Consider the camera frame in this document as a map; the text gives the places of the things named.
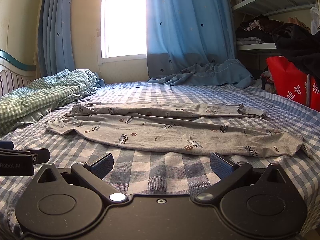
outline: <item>mattress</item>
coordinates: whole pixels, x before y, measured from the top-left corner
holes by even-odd
[[[320,214],[320,113],[299,103],[273,95],[261,89],[237,88],[231,85],[164,86],[146,82],[128,82],[107,85],[93,96],[78,101],[89,102],[174,102],[174,103],[243,103],[267,111],[261,118],[198,118],[198,122],[224,125],[242,125],[273,128],[300,134],[314,158],[299,151],[294,157],[270,158],[233,155],[234,162],[248,161],[253,167],[264,168],[271,162],[282,165],[308,206],[308,217],[302,234],[319,224]],[[197,194],[220,179],[210,168],[209,156],[184,155],[173,152],[156,153],[119,149],[89,141],[77,133],[60,136],[45,128],[45,121],[68,112],[74,103],[58,108],[38,122],[17,128],[0,139],[12,140],[15,149],[48,148],[51,162],[59,168],[68,168],[77,161],[91,161],[110,152],[114,168],[103,180],[120,192],[133,194]],[[41,165],[35,165],[38,171]],[[32,177],[0,177],[0,228],[19,236],[14,208]]]

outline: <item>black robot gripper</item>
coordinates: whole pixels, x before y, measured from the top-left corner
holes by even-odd
[[[97,164],[111,171],[112,155]],[[214,153],[211,167],[222,180],[201,193],[130,199],[101,180],[105,172],[92,170],[99,178],[89,166],[42,166],[16,206],[23,239],[294,239],[307,216],[278,163],[253,169]],[[223,166],[229,174],[218,171]]]

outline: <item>white shelf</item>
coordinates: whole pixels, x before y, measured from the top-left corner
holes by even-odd
[[[233,11],[239,11],[249,15],[273,15],[285,11],[311,8],[315,0],[244,0],[232,7]]]
[[[277,53],[274,43],[251,44],[237,47],[238,51],[250,52],[255,54],[261,53]]]

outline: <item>window sill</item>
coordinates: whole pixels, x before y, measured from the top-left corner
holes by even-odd
[[[147,54],[126,55],[126,56],[118,56],[118,57],[105,57],[102,59],[102,63],[132,60],[132,59],[144,59],[144,58],[147,58]]]

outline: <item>window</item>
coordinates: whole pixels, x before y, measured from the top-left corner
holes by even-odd
[[[102,0],[101,51],[102,58],[146,57],[146,0]]]

